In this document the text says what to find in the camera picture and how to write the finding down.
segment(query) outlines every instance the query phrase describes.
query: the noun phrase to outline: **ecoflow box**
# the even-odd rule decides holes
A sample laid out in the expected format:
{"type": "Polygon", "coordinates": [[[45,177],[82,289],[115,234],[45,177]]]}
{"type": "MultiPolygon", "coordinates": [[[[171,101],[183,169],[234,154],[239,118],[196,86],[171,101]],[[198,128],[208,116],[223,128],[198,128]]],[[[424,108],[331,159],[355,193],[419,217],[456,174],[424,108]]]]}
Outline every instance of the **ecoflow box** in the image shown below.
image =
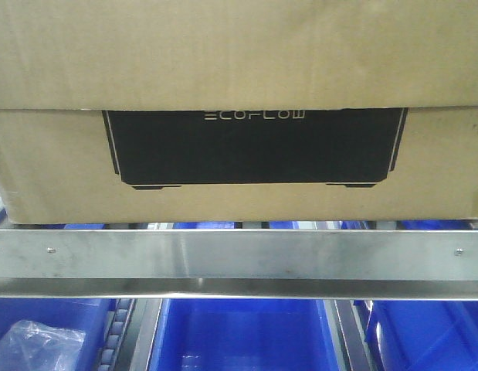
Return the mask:
{"type": "Polygon", "coordinates": [[[17,223],[478,217],[478,2],[1,2],[17,223]]]}

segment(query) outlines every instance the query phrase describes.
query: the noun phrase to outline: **metal shelf rail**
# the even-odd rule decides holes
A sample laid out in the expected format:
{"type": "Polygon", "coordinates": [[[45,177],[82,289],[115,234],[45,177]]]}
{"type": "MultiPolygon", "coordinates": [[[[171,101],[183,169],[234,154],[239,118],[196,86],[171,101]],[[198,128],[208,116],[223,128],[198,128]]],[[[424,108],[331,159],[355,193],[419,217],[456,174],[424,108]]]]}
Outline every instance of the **metal shelf rail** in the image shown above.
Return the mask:
{"type": "Polygon", "coordinates": [[[478,230],[305,224],[311,229],[38,230],[2,221],[0,297],[478,299],[478,230]]]}

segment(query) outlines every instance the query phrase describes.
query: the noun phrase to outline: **plastic bag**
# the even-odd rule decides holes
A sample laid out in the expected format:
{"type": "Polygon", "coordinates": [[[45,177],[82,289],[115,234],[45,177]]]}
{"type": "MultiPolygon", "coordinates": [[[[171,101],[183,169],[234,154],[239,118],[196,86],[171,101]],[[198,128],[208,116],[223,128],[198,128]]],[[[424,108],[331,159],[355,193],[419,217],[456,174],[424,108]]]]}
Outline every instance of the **plastic bag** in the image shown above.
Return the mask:
{"type": "Polygon", "coordinates": [[[85,333],[16,322],[0,340],[0,371],[74,371],[85,333]]]}

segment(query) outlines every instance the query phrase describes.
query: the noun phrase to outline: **black rectangle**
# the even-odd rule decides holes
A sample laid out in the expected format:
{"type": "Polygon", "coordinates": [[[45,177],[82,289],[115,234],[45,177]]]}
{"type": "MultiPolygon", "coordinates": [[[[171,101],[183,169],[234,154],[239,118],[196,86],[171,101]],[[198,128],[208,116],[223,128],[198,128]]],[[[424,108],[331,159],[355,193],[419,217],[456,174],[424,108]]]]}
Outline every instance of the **black rectangle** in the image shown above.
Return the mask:
{"type": "Polygon", "coordinates": [[[138,188],[323,182],[371,186],[395,163],[406,109],[108,111],[121,178],[138,188]]]}

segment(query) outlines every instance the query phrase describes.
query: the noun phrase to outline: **metal shelf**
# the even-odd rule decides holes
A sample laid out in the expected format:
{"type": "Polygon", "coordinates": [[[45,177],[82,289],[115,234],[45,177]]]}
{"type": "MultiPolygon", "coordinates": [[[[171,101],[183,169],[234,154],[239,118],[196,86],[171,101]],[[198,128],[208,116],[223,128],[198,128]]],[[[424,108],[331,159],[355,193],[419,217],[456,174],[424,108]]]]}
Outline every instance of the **metal shelf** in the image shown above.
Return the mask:
{"type": "Polygon", "coordinates": [[[461,231],[326,230],[329,222],[40,230],[3,216],[0,203],[0,297],[478,299],[478,223],[461,231]]]}

